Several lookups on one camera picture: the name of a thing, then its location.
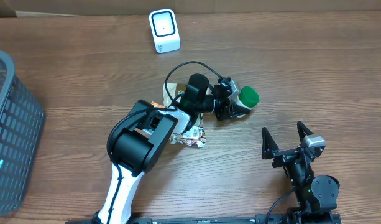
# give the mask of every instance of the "wooden table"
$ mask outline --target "wooden table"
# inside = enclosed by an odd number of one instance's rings
[[[156,54],[147,16],[0,19],[0,49],[45,106],[47,122],[23,206],[3,224],[91,218],[111,179],[106,140],[138,99],[162,102],[167,73],[188,60],[255,88],[248,119],[207,116],[204,149],[168,145],[139,185],[143,217],[266,213],[290,189],[261,159],[266,126],[282,149],[302,120],[327,140],[312,164],[341,182],[343,223],[381,223],[381,11],[177,16],[180,50]],[[171,77],[187,82],[189,65]],[[296,204],[286,199],[275,213]]]

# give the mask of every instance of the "black cable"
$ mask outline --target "black cable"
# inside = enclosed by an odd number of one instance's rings
[[[170,106],[174,106],[174,107],[177,108],[177,106],[176,106],[176,104],[178,103],[178,102],[177,102],[177,99],[178,99],[179,97],[182,97],[183,95],[184,95],[184,93],[180,93],[180,94],[178,94],[176,97],[174,97],[174,99],[171,101]]]
[[[115,166],[115,167],[117,168],[117,170],[118,170],[118,183],[117,183],[116,191],[114,192],[113,198],[112,198],[112,200],[111,200],[111,204],[110,204],[110,208],[109,208],[108,221],[107,221],[106,224],[109,224],[109,223],[110,223],[111,214],[112,214],[112,212],[113,212],[114,201],[116,200],[118,191],[119,191],[119,189],[120,189],[121,181],[122,181],[122,174],[121,174],[121,169],[120,169],[120,167],[119,167],[118,164],[116,164],[116,163],[113,163],[113,164],[114,164],[114,166]]]
[[[308,162],[306,160],[306,154],[304,152],[302,152],[302,155],[303,155],[303,160],[305,162],[305,178],[303,179],[302,181],[302,184],[297,186],[297,187],[293,187],[289,192],[287,192],[285,195],[281,196],[279,199],[277,199],[277,201],[275,203],[273,203],[273,205],[270,207],[269,211],[266,213],[266,218],[265,218],[265,224],[269,224],[269,216],[271,214],[271,212],[273,211],[273,209],[276,207],[276,205],[278,203],[280,203],[283,199],[287,198],[290,194],[292,194],[292,192],[295,192],[297,191],[300,187],[302,187],[306,181],[308,180],[308,170],[309,170],[309,166],[308,166]]]
[[[164,83],[164,86],[165,86],[165,91],[167,91],[167,95],[168,97],[171,99],[171,101],[173,101],[173,98],[170,94],[170,92],[168,91],[168,78],[170,78],[171,74],[178,68],[184,66],[184,65],[188,65],[188,64],[191,64],[191,63],[195,63],[195,64],[199,64],[199,65],[202,65],[204,67],[206,67],[208,70],[210,70],[211,72],[213,72],[216,76],[218,76],[219,78],[222,78],[222,76],[220,74],[218,74],[217,72],[215,72],[215,70],[213,70],[212,68],[210,68],[208,65],[204,64],[203,62],[197,62],[197,61],[189,61],[189,62],[185,62],[185,63],[182,63],[178,66],[176,66],[173,70],[171,70],[171,72],[167,75],[167,77],[165,78],[165,83]]]

